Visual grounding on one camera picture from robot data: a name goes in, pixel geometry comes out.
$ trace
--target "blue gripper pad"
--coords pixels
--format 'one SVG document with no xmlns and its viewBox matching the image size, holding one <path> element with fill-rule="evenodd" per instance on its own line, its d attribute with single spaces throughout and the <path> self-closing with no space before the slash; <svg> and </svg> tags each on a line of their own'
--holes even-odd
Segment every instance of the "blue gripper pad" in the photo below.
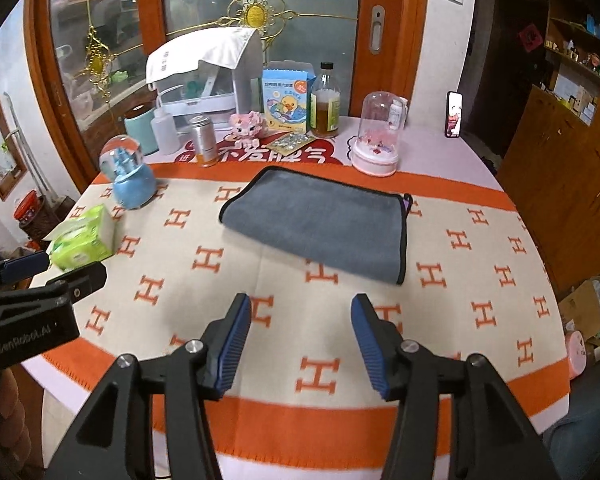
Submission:
<svg viewBox="0 0 600 480">
<path fill-rule="evenodd" d="M 251 326 L 251 301 L 236 294 L 223 319 L 209 324 L 202 340 L 208 345 L 203 386 L 222 397 L 234 384 L 234 377 Z"/>
<path fill-rule="evenodd" d="M 396 400 L 398 382 L 403 384 L 396 377 L 397 349 L 402 342 L 398 329 L 379 319 L 366 294 L 357 294 L 351 301 L 351 323 L 373 389 L 384 400 Z"/>
<path fill-rule="evenodd" d="M 49 256 L 44 251 L 27 254 L 13 260 L 6 260 L 0 272 L 0 279 L 5 285 L 32 278 L 49 268 Z"/>
</svg>

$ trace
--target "gray microfiber towel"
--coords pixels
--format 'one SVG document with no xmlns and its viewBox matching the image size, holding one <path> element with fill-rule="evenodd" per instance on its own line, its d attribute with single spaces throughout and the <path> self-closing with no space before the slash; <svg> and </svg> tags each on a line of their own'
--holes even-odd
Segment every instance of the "gray microfiber towel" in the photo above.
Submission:
<svg viewBox="0 0 600 480">
<path fill-rule="evenodd" d="M 410 195 L 269 166 L 228 200 L 219 220 L 268 246 L 401 285 Z"/>
</svg>

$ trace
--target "orange stripe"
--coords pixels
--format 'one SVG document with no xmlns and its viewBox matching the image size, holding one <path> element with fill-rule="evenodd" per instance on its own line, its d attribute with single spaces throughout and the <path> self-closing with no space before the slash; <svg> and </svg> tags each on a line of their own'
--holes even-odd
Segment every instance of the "orange stripe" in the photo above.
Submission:
<svg viewBox="0 0 600 480">
<path fill-rule="evenodd" d="M 88 390 L 94 389 L 114 361 L 113 355 L 83 338 L 43 357 Z M 567 359 L 563 359 L 508 384 L 531 416 L 569 393 L 568 376 Z M 219 452 L 304 468 L 357 469 L 381 468 L 384 464 L 396 410 L 327 410 L 225 397 L 220 402 L 207 402 L 206 411 Z M 164 431 L 160 397 L 154 399 L 154 428 Z M 451 402 L 443 399 L 437 455 L 449 453 L 450 437 Z"/>
<path fill-rule="evenodd" d="M 248 182 L 266 166 L 281 166 L 314 176 L 330 178 L 353 186 L 365 187 L 386 192 L 411 193 L 416 196 L 442 198 L 472 205 L 494 207 L 515 211 L 513 202 L 506 193 L 496 189 L 474 186 L 436 176 L 398 172 L 386 178 L 377 178 L 360 173 L 350 166 L 337 164 L 309 164 L 305 162 L 267 164 L 266 162 L 222 162 L 210 168 L 201 168 L 189 162 L 152 164 L 157 178 L 184 178 L 195 180 L 215 180 L 219 182 Z M 109 181 L 99 174 L 94 184 L 107 184 Z"/>
</svg>

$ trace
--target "amber liquid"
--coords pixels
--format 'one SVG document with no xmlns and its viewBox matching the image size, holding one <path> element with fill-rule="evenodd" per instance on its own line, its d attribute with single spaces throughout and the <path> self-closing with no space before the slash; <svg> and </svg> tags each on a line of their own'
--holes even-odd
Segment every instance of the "amber liquid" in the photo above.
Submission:
<svg viewBox="0 0 600 480">
<path fill-rule="evenodd" d="M 338 134 L 338 129 L 328 130 L 329 128 L 329 103 L 318 103 L 315 107 L 315 128 L 314 136 L 328 139 Z"/>
</svg>

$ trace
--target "wooden shelf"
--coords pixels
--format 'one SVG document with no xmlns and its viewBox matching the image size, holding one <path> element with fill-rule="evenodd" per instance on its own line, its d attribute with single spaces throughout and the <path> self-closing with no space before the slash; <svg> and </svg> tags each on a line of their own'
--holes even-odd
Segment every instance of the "wooden shelf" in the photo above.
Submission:
<svg viewBox="0 0 600 480">
<path fill-rule="evenodd" d="M 593 70 L 589 67 L 586 67 L 583 64 L 577 62 L 576 60 L 571 59 L 569 56 L 561 53 L 558 50 L 554 50 L 548 47 L 545 47 L 545 49 L 547 49 L 549 52 L 553 52 L 556 56 L 559 56 L 566 65 L 575 67 L 576 69 L 580 70 L 583 74 L 590 76 L 593 79 L 593 81 L 600 83 L 600 74 L 593 72 Z"/>
<path fill-rule="evenodd" d="M 574 22 L 568 22 L 567 20 L 562 20 L 560 18 L 554 18 L 553 16 L 549 17 L 552 22 L 561 23 L 569 27 L 573 32 L 580 35 L 581 37 L 587 38 L 588 40 L 595 40 L 600 42 L 600 38 L 595 34 L 591 34 L 583 25 Z"/>
</svg>

